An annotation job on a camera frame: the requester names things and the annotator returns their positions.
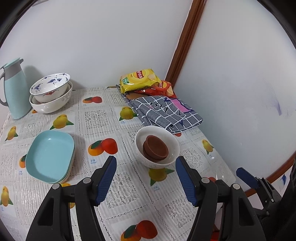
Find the chip bag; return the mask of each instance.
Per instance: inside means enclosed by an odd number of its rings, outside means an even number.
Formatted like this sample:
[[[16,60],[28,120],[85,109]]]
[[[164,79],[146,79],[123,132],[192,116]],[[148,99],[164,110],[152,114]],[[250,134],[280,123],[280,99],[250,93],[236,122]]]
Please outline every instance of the chip bag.
[[[177,98],[172,89],[172,84],[165,80],[161,83],[155,83],[151,87],[144,90],[136,90],[135,93],[146,94],[146,95],[163,95],[169,98]]]
[[[122,76],[120,78],[120,91],[124,94],[127,91],[143,89],[155,83],[161,83],[161,80],[152,69],[144,69]]]

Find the white wall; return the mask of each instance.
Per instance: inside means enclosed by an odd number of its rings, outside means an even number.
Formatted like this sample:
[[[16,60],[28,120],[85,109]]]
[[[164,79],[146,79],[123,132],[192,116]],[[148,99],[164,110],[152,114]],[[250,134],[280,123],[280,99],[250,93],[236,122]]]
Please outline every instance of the white wall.
[[[152,68],[164,79],[192,0],[49,0],[31,7],[0,49],[29,83],[66,72],[74,88],[112,85]]]
[[[296,150],[296,50],[256,0],[208,0],[174,90],[233,172],[267,177]]]

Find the white bowl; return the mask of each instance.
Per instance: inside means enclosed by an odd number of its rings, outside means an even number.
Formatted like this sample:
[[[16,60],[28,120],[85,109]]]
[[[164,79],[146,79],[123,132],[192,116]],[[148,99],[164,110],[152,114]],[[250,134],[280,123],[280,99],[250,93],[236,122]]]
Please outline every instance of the white bowl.
[[[143,143],[147,136],[153,135],[160,138],[168,147],[168,156],[157,163],[148,160],[143,155]],[[141,128],[135,135],[136,152],[138,160],[145,166],[153,169],[161,169],[174,163],[180,155],[180,145],[177,139],[167,130],[158,126],[145,126]]]
[[[69,101],[69,99],[71,97],[72,88],[73,88],[71,81],[68,82],[66,88],[67,88],[66,93],[63,96],[61,96],[53,101],[50,101],[48,103],[40,103],[35,99],[35,96],[30,95],[30,99],[29,99],[30,104],[34,110],[36,110],[37,112],[43,113],[43,114],[57,111],[58,109],[62,108],[65,104],[67,104],[67,102]]]
[[[65,73],[43,77],[31,86],[30,94],[34,95],[36,100],[41,103],[50,102],[65,94],[69,79],[70,75]]]

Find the yellow chip bag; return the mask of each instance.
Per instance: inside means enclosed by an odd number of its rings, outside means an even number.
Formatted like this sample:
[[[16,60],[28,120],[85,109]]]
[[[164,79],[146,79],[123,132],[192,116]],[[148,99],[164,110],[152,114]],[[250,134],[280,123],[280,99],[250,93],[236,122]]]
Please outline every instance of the yellow chip bag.
[[[161,80],[155,75],[152,69],[144,69],[121,76],[120,91],[124,94],[127,91],[150,87],[155,83],[161,83]]]

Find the terracotta cup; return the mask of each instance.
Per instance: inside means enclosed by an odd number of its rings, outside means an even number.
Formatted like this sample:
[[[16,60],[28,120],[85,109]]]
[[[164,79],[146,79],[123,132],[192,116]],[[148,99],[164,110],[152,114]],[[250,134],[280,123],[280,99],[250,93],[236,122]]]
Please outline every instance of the terracotta cup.
[[[154,160],[161,161],[168,156],[168,147],[158,137],[149,135],[143,143],[143,150]]]

